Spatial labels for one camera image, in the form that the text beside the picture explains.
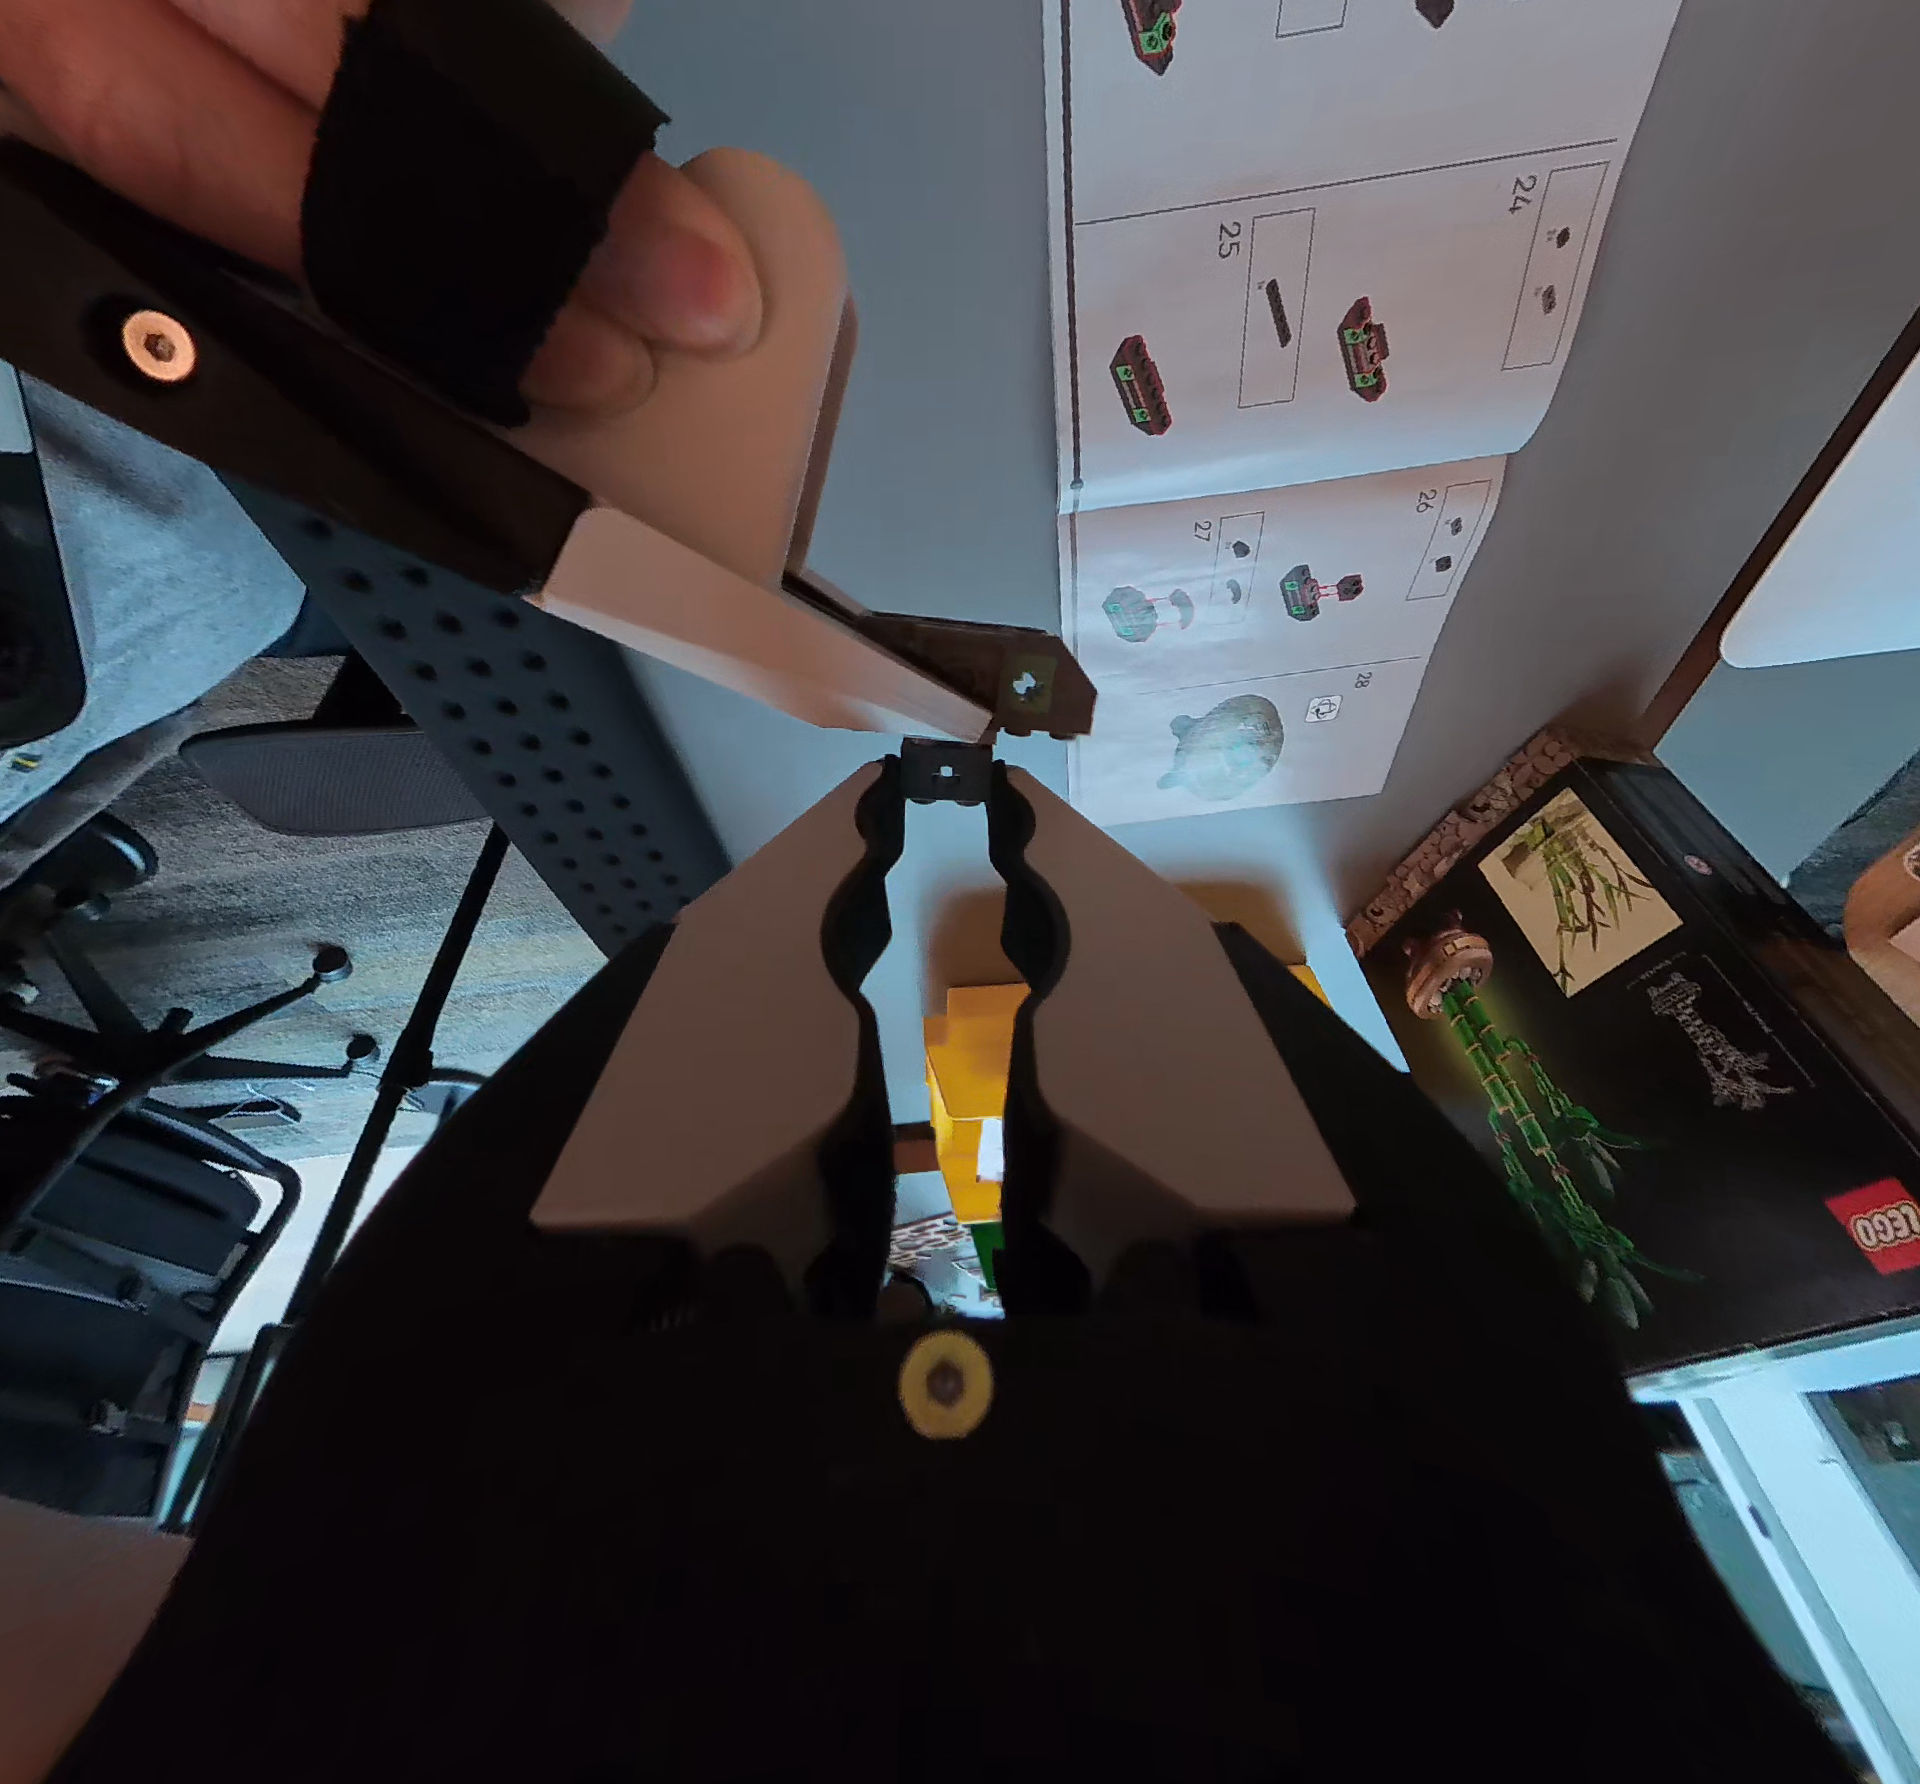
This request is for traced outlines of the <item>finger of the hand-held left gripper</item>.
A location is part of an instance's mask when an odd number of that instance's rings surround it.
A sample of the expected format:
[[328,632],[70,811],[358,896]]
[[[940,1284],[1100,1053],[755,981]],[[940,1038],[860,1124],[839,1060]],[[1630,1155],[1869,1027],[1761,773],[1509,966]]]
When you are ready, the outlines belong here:
[[808,573],[856,351],[827,205],[746,147],[685,176],[750,249],[761,336],[739,360],[662,360],[620,419],[539,411],[506,432],[588,490],[534,601],[824,731],[986,737],[986,703],[871,638],[866,611]]

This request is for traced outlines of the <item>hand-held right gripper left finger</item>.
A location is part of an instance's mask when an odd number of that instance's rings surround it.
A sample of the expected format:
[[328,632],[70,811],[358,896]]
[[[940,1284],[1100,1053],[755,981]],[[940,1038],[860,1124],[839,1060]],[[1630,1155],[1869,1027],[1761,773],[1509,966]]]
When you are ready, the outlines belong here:
[[894,1127],[860,984],[892,943],[901,846],[901,756],[885,756],[680,913],[539,1230],[703,1258],[755,1245],[814,1315],[876,1315]]

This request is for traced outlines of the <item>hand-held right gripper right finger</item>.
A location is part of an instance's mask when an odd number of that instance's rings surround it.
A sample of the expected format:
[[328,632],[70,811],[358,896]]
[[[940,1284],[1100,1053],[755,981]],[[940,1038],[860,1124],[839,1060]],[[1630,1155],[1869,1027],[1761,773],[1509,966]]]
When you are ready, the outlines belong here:
[[1208,909],[1038,777],[995,764],[1007,1315],[1074,1315],[1143,1245],[1347,1225],[1340,1173]]

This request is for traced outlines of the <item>dark brown toy brick assembly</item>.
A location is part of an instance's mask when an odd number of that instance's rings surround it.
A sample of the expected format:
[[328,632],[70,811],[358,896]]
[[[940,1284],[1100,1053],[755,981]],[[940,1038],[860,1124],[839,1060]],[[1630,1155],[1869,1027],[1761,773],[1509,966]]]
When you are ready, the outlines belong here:
[[998,733],[1093,733],[1095,687],[1063,637],[1017,624],[860,613],[856,632],[995,718]]

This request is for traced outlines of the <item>grey desk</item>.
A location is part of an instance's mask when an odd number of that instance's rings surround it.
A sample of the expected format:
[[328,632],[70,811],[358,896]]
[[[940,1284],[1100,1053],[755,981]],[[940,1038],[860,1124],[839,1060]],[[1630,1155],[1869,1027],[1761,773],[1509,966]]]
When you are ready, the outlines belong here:
[[[814,181],[860,316],[814,536],[856,601],[1056,627],[1040,0],[635,0],[670,155]],[[1914,0],[1682,0],[1569,362],[1382,792],[1119,842],[1294,933],[1400,1047],[1345,919],[1532,731],[1630,733],[1914,316]]]

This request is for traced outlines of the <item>yellow toy brick model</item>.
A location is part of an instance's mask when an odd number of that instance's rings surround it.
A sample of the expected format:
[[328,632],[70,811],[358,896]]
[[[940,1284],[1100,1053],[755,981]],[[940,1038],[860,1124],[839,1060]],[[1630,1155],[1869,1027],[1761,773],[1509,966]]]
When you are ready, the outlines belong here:
[[[1133,906],[1127,929],[1089,929],[1093,954],[1119,966],[1072,966],[1063,989],[1038,1008],[1038,1088],[1055,1118],[1084,1144],[1119,1154],[1133,1173],[1161,1179],[1184,1203],[1226,1192],[1226,1147],[1202,1144],[1199,1187],[1176,1183],[1176,1147],[1208,1118],[1250,1118],[1289,1095],[1285,1066],[1257,1013],[1232,981],[1226,950],[1202,954],[1212,926],[1237,923],[1257,933],[1265,896],[1250,883],[1176,883],[1184,906]],[[953,984],[947,1013],[924,1019],[924,1088],[940,1171],[978,1256],[998,1245],[1002,1173],[1013,1155],[986,1162],[1007,1140],[1007,1080],[1024,981]]]

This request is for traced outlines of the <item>person's grey shirt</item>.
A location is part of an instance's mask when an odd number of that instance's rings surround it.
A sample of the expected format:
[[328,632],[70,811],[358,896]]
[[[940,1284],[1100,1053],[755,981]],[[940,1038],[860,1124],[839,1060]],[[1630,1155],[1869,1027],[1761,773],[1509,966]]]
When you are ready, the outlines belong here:
[[98,745],[181,718],[273,648],[304,582],[183,454],[22,375],[85,667],[75,719],[2,749],[0,816],[46,797]]

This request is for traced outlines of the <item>grey perforated panel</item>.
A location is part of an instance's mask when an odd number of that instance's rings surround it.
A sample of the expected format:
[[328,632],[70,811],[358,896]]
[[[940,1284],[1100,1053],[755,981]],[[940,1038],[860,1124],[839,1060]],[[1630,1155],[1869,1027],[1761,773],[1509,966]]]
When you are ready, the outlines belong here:
[[229,490],[600,954],[729,874],[620,643],[242,478]]

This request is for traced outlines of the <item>black stand pole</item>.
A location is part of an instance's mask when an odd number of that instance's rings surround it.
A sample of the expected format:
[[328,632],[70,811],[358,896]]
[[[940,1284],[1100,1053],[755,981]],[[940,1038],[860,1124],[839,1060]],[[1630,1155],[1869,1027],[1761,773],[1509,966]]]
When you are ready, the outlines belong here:
[[457,974],[471,954],[475,929],[491,906],[491,888],[501,877],[502,859],[506,859],[506,831],[501,824],[491,824],[483,853],[464,877],[464,893],[448,919],[440,950],[426,966],[414,1013],[405,1014],[405,1027],[379,1070],[379,1088],[376,1088],[371,1112],[358,1130],[358,1144],[348,1147],[341,1187],[335,1187],[335,1194],[315,1230],[315,1241],[309,1251],[309,1262],[290,1290],[290,1301],[282,1315],[287,1329],[295,1329],[311,1308],[328,1267],[335,1262],[335,1256],[348,1238],[348,1225],[358,1219],[371,1171],[387,1144],[387,1130],[392,1130],[405,1095],[426,1088],[433,1076],[433,1034],[440,1034],[444,1008],[453,999]]

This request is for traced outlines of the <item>black office chair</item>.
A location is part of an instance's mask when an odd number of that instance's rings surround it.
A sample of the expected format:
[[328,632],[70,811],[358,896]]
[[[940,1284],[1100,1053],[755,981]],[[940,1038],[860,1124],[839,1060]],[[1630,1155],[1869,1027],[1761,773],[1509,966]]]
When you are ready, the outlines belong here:
[[[483,801],[414,719],[234,725],[186,737],[183,764],[279,834],[387,834],[483,818]],[[2,906],[2,1038],[39,1047],[34,1076],[13,1076],[22,1094],[90,1111],[112,1094],[159,1084],[334,1084],[385,1060],[371,1034],[352,1034],[335,1066],[211,1053],[226,1038],[347,981],[348,954],[334,943],[315,947],[309,981],[226,1019],[199,1027],[173,1008],[139,1025],[85,959],[74,926],[102,919],[118,893],[155,874],[155,846],[98,816],[18,883],[22,906]]]
[[155,1518],[203,1352],[304,1183],[160,1106],[51,1171],[62,1140],[51,1101],[2,1101],[0,1489]]

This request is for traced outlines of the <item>black toy set box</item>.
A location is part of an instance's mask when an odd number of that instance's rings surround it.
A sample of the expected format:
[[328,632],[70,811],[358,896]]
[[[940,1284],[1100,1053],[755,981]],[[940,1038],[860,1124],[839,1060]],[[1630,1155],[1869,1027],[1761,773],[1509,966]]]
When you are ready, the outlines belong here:
[[1914,1025],[1663,764],[1536,733],[1345,929],[1624,1374],[1914,1315]]

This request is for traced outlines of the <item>white instruction booklet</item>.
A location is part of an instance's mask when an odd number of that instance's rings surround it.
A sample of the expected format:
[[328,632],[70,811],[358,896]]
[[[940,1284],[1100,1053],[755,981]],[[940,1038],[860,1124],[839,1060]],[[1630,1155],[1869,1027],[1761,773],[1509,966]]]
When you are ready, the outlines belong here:
[[1382,790],[1677,13],[1040,0],[1093,824]]

